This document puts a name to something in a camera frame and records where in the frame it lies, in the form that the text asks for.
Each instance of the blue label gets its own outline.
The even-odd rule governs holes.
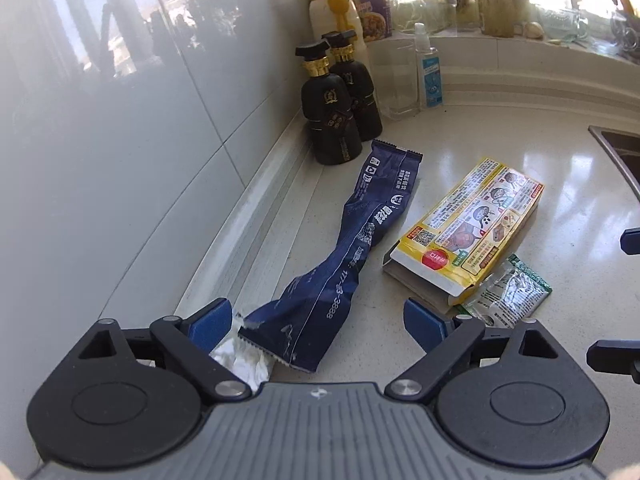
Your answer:
[[[422,60],[424,73],[424,91],[427,106],[433,107],[442,103],[442,83],[440,82],[440,58],[430,57]]]

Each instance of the yellow box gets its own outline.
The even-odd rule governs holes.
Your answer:
[[[449,304],[461,303],[500,260],[543,189],[486,158],[398,240],[385,267],[392,260],[448,292]]]

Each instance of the clear plastic packet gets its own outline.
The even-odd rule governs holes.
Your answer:
[[[512,254],[458,309],[483,320],[487,326],[513,328],[523,317],[530,316],[551,291],[545,280]]]

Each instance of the dark blue package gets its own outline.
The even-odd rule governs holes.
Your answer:
[[[334,251],[289,283],[279,300],[245,317],[240,337],[287,365],[315,372],[347,319],[370,248],[404,211],[421,160],[420,153],[374,140],[344,205]]]

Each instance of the red circle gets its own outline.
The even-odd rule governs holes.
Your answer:
[[[422,263],[433,270],[439,270],[449,263],[447,253],[440,249],[429,249],[422,255]]]

